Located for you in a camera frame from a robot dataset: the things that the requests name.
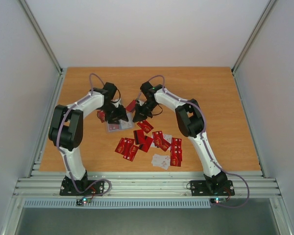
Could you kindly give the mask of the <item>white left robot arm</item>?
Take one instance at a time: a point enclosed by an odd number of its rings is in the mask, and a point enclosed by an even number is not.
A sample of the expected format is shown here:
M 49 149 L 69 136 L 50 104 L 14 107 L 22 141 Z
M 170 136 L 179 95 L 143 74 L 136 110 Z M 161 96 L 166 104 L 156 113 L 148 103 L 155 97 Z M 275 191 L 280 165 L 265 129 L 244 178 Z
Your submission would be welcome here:
M 104 121 L 120 124 L 128 121 L 125 107 L 113 98 L 119 89 L 113 83 L 105 83 L 103 88 L 92 87 L 82 99 L 68 105 L 57 105 L 49 127 L 49 140 L 60 152 L 65 169 L 64 189 L 71 189 L 78 195 L 89 189 L 87 171 L 82 163 L 79 146 L 83 139 L 84 118 L 92 112 L 104 112 Z

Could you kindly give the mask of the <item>white card pile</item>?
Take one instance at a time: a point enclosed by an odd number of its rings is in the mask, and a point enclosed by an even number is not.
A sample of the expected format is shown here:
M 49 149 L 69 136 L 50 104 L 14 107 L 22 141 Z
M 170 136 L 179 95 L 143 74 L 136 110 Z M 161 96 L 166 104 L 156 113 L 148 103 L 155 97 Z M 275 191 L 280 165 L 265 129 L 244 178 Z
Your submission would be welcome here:
M 127 130 L 134 127 L 133 121 L 132 121 L 132 115 L 130 113 L 127 113 L 128 121 L 120 120 L 120 129 L 121 130 Z

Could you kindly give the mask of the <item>dark red magstripe card front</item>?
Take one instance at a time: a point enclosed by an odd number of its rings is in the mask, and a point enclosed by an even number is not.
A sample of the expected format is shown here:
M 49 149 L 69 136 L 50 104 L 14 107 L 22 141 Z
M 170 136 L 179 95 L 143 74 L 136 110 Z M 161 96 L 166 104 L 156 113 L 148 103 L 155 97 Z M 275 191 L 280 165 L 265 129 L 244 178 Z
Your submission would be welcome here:
M 107 124 L 107 128 L 109 132 L 114 132 L 114 131 L 118 131 L 120 129 L 120 125 L 119 124 Z

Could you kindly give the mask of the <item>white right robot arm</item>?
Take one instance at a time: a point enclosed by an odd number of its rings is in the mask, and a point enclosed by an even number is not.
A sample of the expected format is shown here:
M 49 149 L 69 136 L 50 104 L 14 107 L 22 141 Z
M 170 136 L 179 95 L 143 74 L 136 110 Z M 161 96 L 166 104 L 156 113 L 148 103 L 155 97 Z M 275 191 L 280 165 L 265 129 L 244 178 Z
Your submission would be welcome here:
M 143 104 L 135 105 L 133 122 L 152 117 L 157 105 L 164 105 L 175 112 L 179 131 L 193 144 L 201 161 L 206 187 L 210 194 L 217 194 L 228 178 L 216 159 L 206 133 L 206 119 L 195 99 L 186 100 L 172 94 L 162 85 L 152 86 L 145 82 L 140 87 L 146 98 Z

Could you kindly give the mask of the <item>pink leather card holder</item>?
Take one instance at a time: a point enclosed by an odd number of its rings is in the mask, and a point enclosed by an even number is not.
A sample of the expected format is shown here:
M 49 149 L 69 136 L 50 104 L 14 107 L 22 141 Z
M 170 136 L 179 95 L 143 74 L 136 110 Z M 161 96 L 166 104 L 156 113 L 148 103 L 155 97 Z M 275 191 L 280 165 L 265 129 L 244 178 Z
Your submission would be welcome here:
M 107 133 L 113 133 L 113 132 L 109 132 L 109 131 L 108 131 L 107 124 L 108 124 L 108 123 L 106 123 L 106 131 L 107 131 Z

